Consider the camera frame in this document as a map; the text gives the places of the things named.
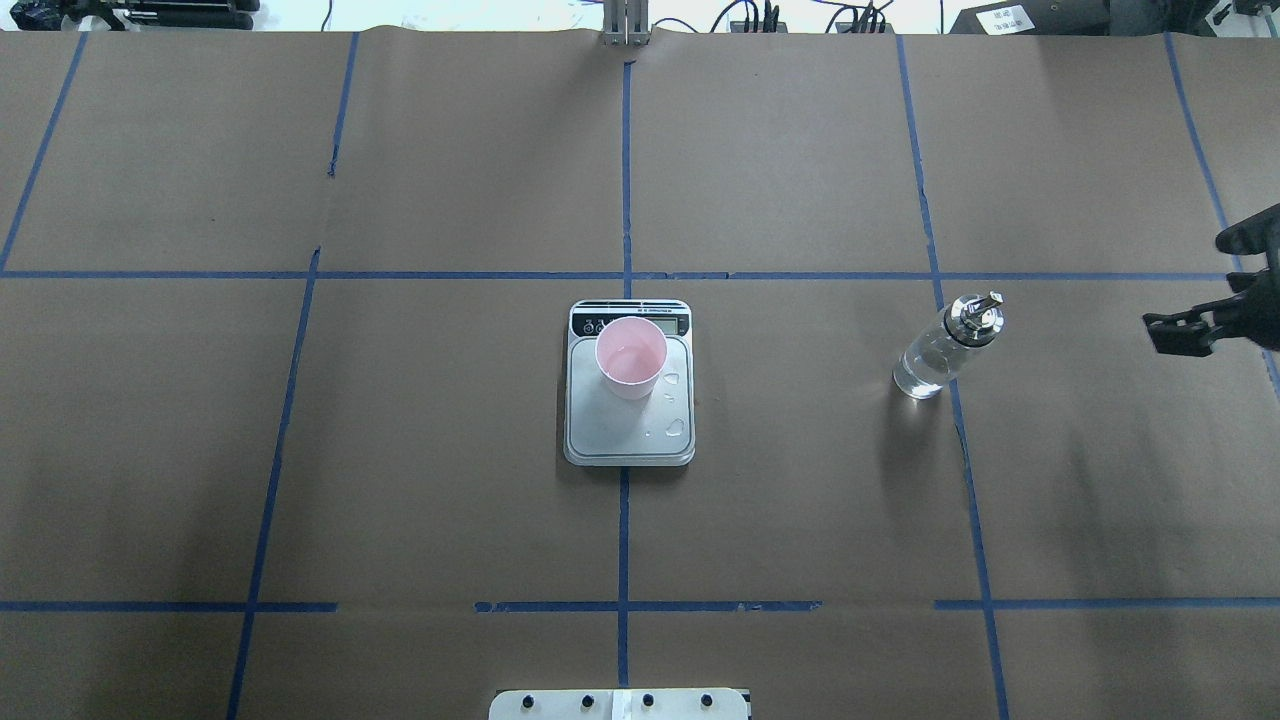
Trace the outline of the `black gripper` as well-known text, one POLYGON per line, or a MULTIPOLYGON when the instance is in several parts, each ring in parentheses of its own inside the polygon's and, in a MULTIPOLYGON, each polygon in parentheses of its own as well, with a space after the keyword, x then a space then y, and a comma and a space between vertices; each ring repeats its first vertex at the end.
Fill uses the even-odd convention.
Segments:
POLYGON ((1279 205, 1220 231, 1215 247, 1233 256, 1262 255, 1261 270, 1228 274, 1233 296, 1174 314, 1146 313, 1143 325, 1157 354, 1207 357, 1228 338, 1279 350, 1279 205))

